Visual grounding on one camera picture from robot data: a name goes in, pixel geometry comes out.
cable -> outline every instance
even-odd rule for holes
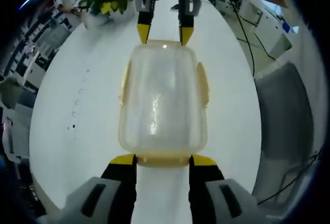
[[[241,42],[246,42],[246,43],[248,43],[248,42],[245,41],[244,39],[241,39],[241,38],[238,38],[238,37],[236,37],[236,39],[239,40],[239,41],[241,41]],[[250,43],[250,45],[251,45],[252,47],[258,47],[257,45],[252,44],[252,43]]]
[[[258,38],[258,36],[256,36],[256,38],[257,38],[258,41],[260,42],[260,44],[261,44],[263,50],[264,50],[265,53],[268,55],[268,57],[271,58],[271,59],[273,59],[273,60],[276,60],[273,56],[270,56],[270,55],[267,53],[267,51],[266,51],[266,49],[265,49],[265,46],[263,45],[263,43],[261,42],[261,40]]]
[[[270,197],[258,202],[258,205],[263,204],[264,202],[267,202],[268,200],[276,197],[277,195],[282,193],[285,189],[287,189],[290,185],[292,185],[295,181],[297,181],[311,167],[311,165],[319,158],[319,156],[321,154],[321,151],[322,151],[322,148],[320,149],[320,151],[316,155],[312,156],[312,158],[313,158],[312,161],[303,170],[300,171],[300,173],[298,174],[297,177],[295,177],[290,183],[288,183],[285,187],[280,189],[275,194],[272,194]]]
[[[229,2],[230,2],[230,4],[231,4],[231,6],[233,7],[234,13],[235,13],[236,16],[237,16],[237,19],[238,19],[238,21],[239,21],[239,24],[240,24],[241,27],[242,27],[242,30],[243,30],[244,36],[245,36],[246,41],[247,41],[247,44],[248,44],[248,46],[249,46],[249,50],[250,50],[251,58],[252,58],[252,67],[253,67],[253,69],[252,69],[252,76],[254,76],[254,72],[255,72],[254,57],[253,57],[253,53],[252,53],[252,49],[251,49],[250,42],[249,42],[249,40],[248,40],[248,38],[247,38],[248,36],[247,36],[246,33],[245,33],[245,30],[244,30],[244,27],[243,27],[242,21],[241,21],[239,15],[238,15],[238,12],[237,12],[237,10],[236,10],[235,5],[233,4],[232,0],[229,0]]]

clear plastic box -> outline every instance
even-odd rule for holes
[[[122,83],[123,149],[153,158],[190,156],[203,149],[206,80],[198,66],[194,51],[178,42],[149,41],[135,47]]]

white tabletop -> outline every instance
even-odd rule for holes
[[[179,40],[177,0],[160,0],[149,39]],[[137,17],[86,30],[80,25],[62,45],[37,96],[30,130],[32,172],[59,207],[109,161],[126,154],[118,143],[119,92],[125,66],[140,44]],[[206,0],[188,43],[210,86],[208,144],[226,178],[252,192],[261,150],[258,97],[246,57],[230,27]]]

floor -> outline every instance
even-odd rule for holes
[[[240,43],[243,52],[245,53],[246,59],[250,65],[251,72],[253,71],[253,61],[251,52],[249,49],[249,45],[245,38],[242,27],[237,19],[237,16],[233,13],[233,15],[223,15],[223,18],[226,20],[232,31],[234,32],[238,42]],[[260,72],[262,69],[271,64],[274,60],[270,58],[265,50],[263,49],[260,41],[254,34],[255,25],[241,19],[243,28],[245,30],[246,36],[248,37],[249,43],[251,45],[251,50],[254,58],[254,66],[255,66],[255,75]]]

